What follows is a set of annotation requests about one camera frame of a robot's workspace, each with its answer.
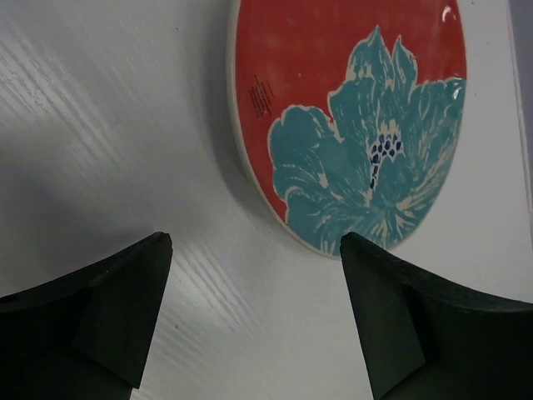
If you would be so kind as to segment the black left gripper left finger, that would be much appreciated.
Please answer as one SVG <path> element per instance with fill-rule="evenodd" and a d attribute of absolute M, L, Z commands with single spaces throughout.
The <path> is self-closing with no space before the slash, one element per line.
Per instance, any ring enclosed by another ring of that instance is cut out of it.
<path fill-rule="evenodd" d="M 172 261 L 169 234 L 1 299 L 3 399 L 129 399 Z"/>

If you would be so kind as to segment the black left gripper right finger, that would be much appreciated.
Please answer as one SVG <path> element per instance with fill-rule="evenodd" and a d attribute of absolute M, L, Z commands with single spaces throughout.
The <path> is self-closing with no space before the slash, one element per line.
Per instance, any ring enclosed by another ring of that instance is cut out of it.
<path fill-rule="evenodd" d="M 529 399 L 532 306 L 449 281 L 356 233 L 341 261 L 375 399 Z"/>

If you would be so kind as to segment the red and blue floral plate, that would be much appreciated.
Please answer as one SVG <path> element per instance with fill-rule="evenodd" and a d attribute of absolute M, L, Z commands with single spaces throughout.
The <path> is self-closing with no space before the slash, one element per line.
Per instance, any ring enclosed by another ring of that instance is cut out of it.
<path fill-rule="evenodd" d="M 244 168 L 276 220 L 329 258 L 391 249 L 455 156 L 466 49 L 455 1 L 234 1 L 227 89 Z"/>

